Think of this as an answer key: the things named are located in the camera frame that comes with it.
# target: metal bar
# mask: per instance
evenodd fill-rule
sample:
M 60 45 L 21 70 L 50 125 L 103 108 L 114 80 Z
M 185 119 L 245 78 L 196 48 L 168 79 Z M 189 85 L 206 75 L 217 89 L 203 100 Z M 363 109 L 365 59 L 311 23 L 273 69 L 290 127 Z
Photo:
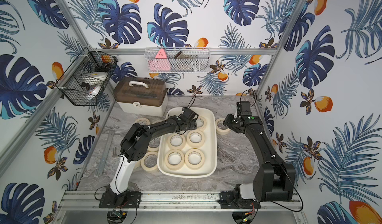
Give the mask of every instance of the metal bar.
M 144 48 L 118 48 L 118 49 L 102 49 L 109 55 L 144 55 Z M 227 55 L 227 54 L 250 54 L 250 55 L 273 55 L 276 49 L 273 48 L 210 48 L 211 55 Z
M 76 68 L 82 62 L 83 57 L 84 56 L 81 55 L 73 62 L 72 66 L 70 66 L 67 70 L 67 75 L 57 83 L 58 87 L 64 85 L 69 80 Z M 34 131 L 46 117 L 47 113 L 50 112 L 52 107 L 54 107 L 56 102 L 60 99 L 61 95 L 62 93 L 58 90 L 58 88 L 54 88 L 37 107 L 32 116 L 13 136 L 12 140 L 7 144 L 6 148 L 0 154 L 0 177 L 6 172 L 9 165 L 11 165 L 12 161 L 31 138 Z
M 59 205 L 63 211 L 99 211 L 99 201 L 94 199 L 94 191 L 66 191 Z M 95 193 L 101 199 L 103 191 Z M 250 211 L 250 209 L 221 209 L 217 203 L 219 191 L 142 191 L 139 211 Z M 300 202 L 282 202 L 289 208 L 298 209 Z M 261 202 L 259 211 L 285 211 L 272 202 Z
M 276 54 L 274 55 L 274 57 L 269 62 L 267 72 L 264 74 L 264 76 L 261 79 L 260 86 L 257 89 L 258 91 L 261 91 L 263 89 L 263 87 L 265 86 L 265 83 L 267 82 L 267 79 L 269 78 L 270 73 L 272 72 L 274 64 L 278 60 L 280 52 L 284 49 L 284 44 L 287 42 L 288 37 L 289 37 L 290 33 L 292 32 L 293 27 L 296 24 L 296 21 L 297 21 L 298 17 L 300 16 L 301 11 L 303 10 L 303 7 L 306 4 L 306 1 L 307 0 L 297 0 L 296 6 L 294 7 L 294 9 L 293 9 L 293 11 L 289 17 L 289 20 L 285 26 L 285 30 L 281 36 L 281 39 L 278 42 L 278 44 L 279 44 L 277 46 L 278 50 L 276 51 Z
M 106 89 L 108 89 L 109 92 L 113 93 L 113 89 L 112 89 L 112 86 L 110 85 L 110 83 L 107 84 Z M 94 142 L 93 142 L 94 145 L 92 145 L 92 147 L 91 147 L 90 150 L 89 150 L 88 156 L 86 157 L 86 159 L 85 159 L 85 161 L 84 161 L 84 165 L 82 166 L 81 172 L 79 173 L 79 175 L 78 175 L 78 177 L 77 177 L 77 182 L 76 182 L 76 183 L 79 183 L 79 181 L 80 181 L 81 178 L 82 178 L 82 175 L 83 175 L 84 172 L 85 172 L 86 166 L 88 165 L 89 160 L 90 160 L 90 158 L 91 158 L 91 156 L 92 156 L 92 154 L 93 154 L 93 152 L 94 152 L 94 150 L 95 150 L 95 148 L 96 148 L 96 145 L 97 145 L 97 143 L 98 143 L 99 137 L 100 137 L 101 134 L 102 134 L 103 128 L 105 127 L 106 122 L 107 122 L 107 120 L 109 119 L 110 113 L 112 112 L 114 103 L 115 103 L 115 99 L 113 98 L 113 100 L 112 100 L 112 102 L 111 102 L 111 104 L 110 104 L 110 108 L 109 108 L 109 110 L 108 110 L 108 112 L 107 112 L 107 114 L 106 114 L 106 119 L 104 119 L 104 121 L 103 121 L 102 124 L 101 124 L 101 129 L 100 129 L 100 131 L 99 131 L 99 134 L 100 134 L 100 135 L 97 136 L 97 137 L 94 139 Z
M 82 45 L 82 47 L 87 47 L 89 45 L 88 40 L 85 35 L 82 33 L 80 26 L 78 25 L 76 19 L 70 11 L 68 3 L 65 0 L 55 0 L 56 4 L 60 8 L 62 14 L 64 15 L 66 21 L 68 21 L 69 25 L 73 28 L 73 32 L 78 38 L 78 41 Z
M 112 145 L 112 140 L 114 136 L 114 131 L 109 131 L 109 134 L 107 136 L 105 150 L 103 151 L 101 161 L 98 164 L 98 170 L 97 170 L 97 176 L 101 176 L 103 169 L 106 164 L 107 155 L 109 154 L 110 146 Z

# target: marble tabletop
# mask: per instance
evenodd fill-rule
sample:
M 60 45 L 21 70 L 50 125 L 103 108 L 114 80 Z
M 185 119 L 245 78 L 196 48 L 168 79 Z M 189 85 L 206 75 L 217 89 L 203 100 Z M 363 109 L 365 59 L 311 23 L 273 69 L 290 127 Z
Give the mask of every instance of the marble tabletop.
M 193 107 L 203 107 L 211 110 L 215 118 L 224 118 L 228 113 L 235 113 L 239 96 L 204 96 L 197 97 Z M 169 97 L 166 111 L 174 107 L 186 106 L 191 97 Z M 110 117 L 104 127 L 100 139 L 94 149 L 89 163 L 77 190 L 96 190 L 108 185 L 117 171 L 119 157 L 112 157 L 113 148 L 120 152 L 120 142 L 137 118 L 145 117 L 154 122 L 160 117 L 125 113 L 118 103 L 115 103 Z M 97 176 L 100 162 L 109 131 L 114 130 L 114 137 L 107 157 L 105 169 Z M 130 178 L 130 190 L 145 191 L 219 191 L 232 190 L 238 183 L 251 183 L 259 170 L 259 162 L 255 152 L 244 134 L 231 131 L 227 135 L 217 134 L 217 167 L 215 172 L 205 178 L 178 178 L 162 174 L 159 170 L 147 173 L 141 167 L 136 168 Z

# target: masking tape roll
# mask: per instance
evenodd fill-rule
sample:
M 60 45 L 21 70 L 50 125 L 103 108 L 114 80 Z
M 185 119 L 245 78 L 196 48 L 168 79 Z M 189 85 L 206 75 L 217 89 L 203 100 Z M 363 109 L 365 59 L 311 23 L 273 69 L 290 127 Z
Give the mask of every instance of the masking tape roll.
M 219 135 L 226 135 L 228 134 L 229 132 L 231 132 L 231 129 L 229 129 L 227 126 L 227 129 L 220 129 L 219 128 L 219 125 L 223 126 L 223 121 L 224 121 L 224 118 L 219 118 L 215 121 L 215 125 L 216 125 L 216 133 L 218 133 Z
M 150 141 L 149 146 L 147 147 L 147 151 L 158 152 L 159 144 L 160 144 L 160 137 L 153 139 L 152 141 Z
M 187 143 L 191 148 L 194 149 L 200 148 L 204 144 L 204 140 L 204 133 L 200 130 L 192 130 L 187 135 Z
M 184 135 L 173 133 L 168 137 L 167 143 L 172 150 L 182 150 L 184 146 L 186 146 L 186 137 Z
M 134 169 L 138 168 L 139 166 L 141 166 L 141 160 L 138 160 L 138 161 L 135 163 Z
M 169 169 L 178 170 L 184 165 L 184 154 L 180 150 L 170 150 L 165 156 L 165 163 Z
M 184 162 L 190 169 L 200 169 L 204 164 L 204 154 L 198 149 L 188 150 L 184 156 Z
M 144 125 L 150 125 L 150 121 L 146 118 L 139 118 L 139 119 L 136 119 L 134 121 L 134 124 L 135 123 L 139 123 L 141 126 L 144 126 Z
M 147 153 L 143 156 L 143 158 L 141 159 L 141 166 L 142 166 L 142 168 L 143 168 L 146 172 L 148 172 L 148 173 L 152 173 L 152 172 L 155 172 L 156 170 L 158 170 L 158 164 L 157 164 L 157 161 L 155 161 L 155 165 L 152 166 L 152 167 L 147 167 L 147 166 L 146 166 L 145 162 L 148 161 L 148 160 L 146 160 L 146 159 L 152 159 L 152 158 L 153 158 L 153 157 L 151 157 L 150 155 L 155 155 L 156 158 L 157 158 L 157 160 L 158 160 L 158 153 L 157 153 L 157 152 L 152 152 L 152 151 L 150 151 L 150 152 L 147 152 Z
M 207 126 L 207 120 L 203 116 L 199 116 L 196 119 L 196 126 L 198 127 L 198 130 L 203 131 Z

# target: black mounting plate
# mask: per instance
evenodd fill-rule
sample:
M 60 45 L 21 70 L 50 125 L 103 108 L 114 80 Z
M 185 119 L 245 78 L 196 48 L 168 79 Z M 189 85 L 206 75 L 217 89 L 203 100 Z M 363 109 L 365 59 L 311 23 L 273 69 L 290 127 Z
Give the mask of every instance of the black mounting plate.
M 108 185 L 105 193 L 102 194 L 99 208 L 116 208 L 123 205 L 122 208 L 139 208 L 142 193 L 139 191 L 124 191 L 116 195 Z

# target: black cable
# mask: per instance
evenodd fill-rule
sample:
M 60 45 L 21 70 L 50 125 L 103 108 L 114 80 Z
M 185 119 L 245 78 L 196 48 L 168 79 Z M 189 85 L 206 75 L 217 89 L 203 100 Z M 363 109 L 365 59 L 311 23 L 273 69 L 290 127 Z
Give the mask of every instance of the black cable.
M 279 162 L 277 162 L 277 160 L 273 157 L 273 155 L 271 156 L 271 158 L 274 159 L 274 160 L 276 161 L 276 163 L 280 165 L 280 167 L 281 167 L 281 169 L 284 171 L 286 177 L 289 179 L 289 182 L 292 183 L 292 185 L 293 185 L 293 182 L 290 180 L 290 178 L 289 178 L 289 176 L 288 176 L 288 174 L 287 174 L 287 171 L 283 168 L 283 166 L 282 166 Z M 285 207 L 285 206 L 283 206 L 283 205 L 281 205 L 281 204 L 278 204 L 278 203 L 276 203 L 276 202 L 273 202 L 273 203 L 275 203 L 275 204 L 277 204 L 277 205 L 279 205 L 279 206 L 282 206 L 283 208 L 288 209 L 289 211 L 293 211 L 293 212 L 301 212 L 301 211 L 303 210 L 303 208 L 304 208 L 304 202 L 303 202 L 303 199 L 301 198 L 300 194 L 298 193 L 297 189 L 294 187 L 294 185 L 293 185 L 293 188 L 294 188 L 294 190 L 296 191 L 298 197 L 299 197 L 300 200 L 301 200 L 301 209 L 300 209 L 300 210 L 292 210 L 292 209 L 287 208 L 287 207 Z
M 96 198 L 96 193 L 97 193 L 97 191 L 98 191 L 100 188 L 98 188 L 98 189 L 94 192 L 94 198 L 95 198 L 96 200 L 98 200 L 98 201 L 101 201 L 101 199 Z

